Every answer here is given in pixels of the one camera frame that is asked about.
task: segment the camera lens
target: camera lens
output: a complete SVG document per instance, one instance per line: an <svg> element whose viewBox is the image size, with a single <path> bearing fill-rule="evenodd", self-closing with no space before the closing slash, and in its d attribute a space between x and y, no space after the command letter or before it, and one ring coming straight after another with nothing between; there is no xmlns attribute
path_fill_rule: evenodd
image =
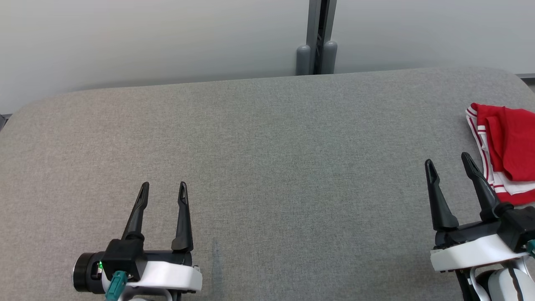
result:
<svg viewBox="0 0 535 301"><path fill-rule="evenodd" d="M104 294L100 260L104 252L84 253L78 257L72 270L72 284L80 292Z"/></svg>

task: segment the white wall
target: white wall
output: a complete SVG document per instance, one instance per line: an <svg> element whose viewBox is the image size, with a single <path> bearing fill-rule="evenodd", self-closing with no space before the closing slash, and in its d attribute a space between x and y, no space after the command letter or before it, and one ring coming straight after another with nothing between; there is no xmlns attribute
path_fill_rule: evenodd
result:
<svg viewBox="0 0 535 301"><path fill-rule="evenodd" d="M295 74L308 0L0 0L0 114L95 87Z"/></svg>
<svg viewBox="0 0 535 301"><path fill-rule="evenodd" d="M337 0L335 73L468 64L535 73L533 0Z"/></svg>

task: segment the gray upholstered surface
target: gray upholstered surface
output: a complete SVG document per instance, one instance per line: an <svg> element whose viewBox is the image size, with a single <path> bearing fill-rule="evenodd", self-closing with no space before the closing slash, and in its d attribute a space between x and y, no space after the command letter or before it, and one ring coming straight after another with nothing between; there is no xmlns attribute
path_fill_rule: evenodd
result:
<svg viewBox="0 0 535 301"><path fill-rule="evenodd" d="M119 237L143 181L146 249L168 249L188 183L204 275L185 300L452 300L429 261L432 158L452 211L478 205L471 102L535 110L492 69L419 69L104 89L60 95L0 132L2 300L76 293L82 252Z"/></svg>

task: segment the red cloth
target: red cloth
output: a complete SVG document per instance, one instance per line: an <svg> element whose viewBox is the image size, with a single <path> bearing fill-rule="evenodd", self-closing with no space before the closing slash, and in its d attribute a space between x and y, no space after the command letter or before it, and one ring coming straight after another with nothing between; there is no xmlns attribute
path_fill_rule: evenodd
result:
<svg viewBox="0 0 535 301"><path fill-rule="evenodd" d="M535 114L524 109L473 103L477 125L485 126L494 171L513 181L535 180Z"/></svg>

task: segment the white stripe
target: white stripe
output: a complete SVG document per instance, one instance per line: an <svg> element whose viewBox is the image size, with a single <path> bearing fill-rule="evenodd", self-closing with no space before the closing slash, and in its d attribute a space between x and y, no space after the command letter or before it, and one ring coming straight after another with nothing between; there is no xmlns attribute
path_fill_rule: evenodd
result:
<svg viewBox="0 0 535 301"><path fill-rule="evenodd" d="M474 115L477 115L477 111L472 109L472 106L469 106L468 109L467 109L468 112L474 114Z"/></svg>
<svg viewBox="0 0 535 301"><path fill-rule="evenodd" d="M481 156L481 162L483 163L483 176L485 177L485 179L487 179L487 181L489 181L489 183L491 183L492 180L488 176L487 164L485 164L485 156L483 156L482 145L479 144L478 134L476 132L476 129L474 129L474 127L472 126L470 122L471 120L473 121L473 124L476 125L476 118L473 116L467 115L468 127L470 128L470 131L472 132L473 138L476 140L477 148L479 150L479 155Z"/></svg>
<svg viewBox="0 0 535 301"><path fill-rule="evenodd" d="M481 138L481 143L483 143L481 148L485 151L485 154L488 153L490 151L490 149L489 149L488 143L487 143L487 132L477 131L477 134Z"/></svg>
<svg viewBox="0 0 535 301"><path fill-rule="evenodd" d="M505 190L505 188L503 188L503 187L494 188L494 191L496 193L507 192L507 190Z"/></svg>

